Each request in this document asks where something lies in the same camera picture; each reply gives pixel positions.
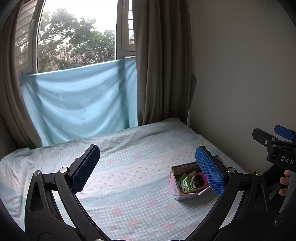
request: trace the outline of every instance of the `open box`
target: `open box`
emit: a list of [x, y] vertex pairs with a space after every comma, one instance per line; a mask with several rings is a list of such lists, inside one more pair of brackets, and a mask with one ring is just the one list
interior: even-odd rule
[[[227, 167], [220, 156], [214, 156], [214, 157], [219, 159], [223, 163], [223, 165], [225, 167]], [[179, 177], [182, 174], [189, 173], [189, 172], [191, 172], [193, 170], [197, 170], [198, 172], [201, 171], [200, 167], [198, 166], [196, 161], [171, 167], [169, 183], [170, 183], [170, 187], [171, 187], [172, 192], [173, 192], [173, 196], [175, 197], [175, 199], [177, 201], [191, 199], [191, 198], [200, 196], [202, 194], [205, 194], [209, 190], [211, 190], [210, 185], [205, 185], [205, 186], [203, 186], [201, 188], [197, 188], [197, 189], [187, 191], [187, 192], [183, 192], [180, 189], [180, 187], [177, 184], [177, 180], [179, 179]]]

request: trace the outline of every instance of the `sky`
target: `sky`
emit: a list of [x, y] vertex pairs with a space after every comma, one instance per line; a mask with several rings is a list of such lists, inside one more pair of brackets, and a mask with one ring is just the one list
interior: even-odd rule
[[77, 19], [96, 18], [93, 25], [98, 31], [115, 30], [118, 0], [45, 0], [44, 10], [50, 12], [66, 8]]

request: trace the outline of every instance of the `bedsheet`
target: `bedsheet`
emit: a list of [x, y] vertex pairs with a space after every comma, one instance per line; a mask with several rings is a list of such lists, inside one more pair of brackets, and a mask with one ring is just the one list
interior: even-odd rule
[[[218, 195], [212, 191], [194, 199], [176, 201], [169, 187], [171, 166], [194, 161], [196, 147], [204, 145], [228, 166], [235, 162], [177, 118], [30, 150], [19, 149], [0, 161], [0, 198], [24, 230], [24, 208], [31, 176], [70, 166], [91, 144], [101, 158], [82, 192], [76, 196], [113, 240], [183, 240], [204, 219]], [[54, 192], [64, 221], [72, 225]], [[239, 205], [239, 192], [222, 226], [230, 223]]]

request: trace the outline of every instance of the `hand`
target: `hand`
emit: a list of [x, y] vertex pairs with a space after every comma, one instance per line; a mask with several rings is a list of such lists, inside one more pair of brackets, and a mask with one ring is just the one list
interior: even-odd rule
[[[285, 177], [281, 177], [281, 179], [279, 180], [279, 183], [282, 185], [289, 185], [289, 181], [290, 181], [290, 171], [289, 170], [285, 170]], [[281, 196], [286, 196], [287, 195], [287, 191], [288, 188], [283, 188], [279, 190], [279, 194]]]

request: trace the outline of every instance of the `window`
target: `window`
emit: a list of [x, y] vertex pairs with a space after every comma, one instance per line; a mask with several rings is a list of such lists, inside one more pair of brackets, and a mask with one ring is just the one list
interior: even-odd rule
[[19, 73], [42, 73], [135, 56], [131, 0], [30, 0], [18, 16]]

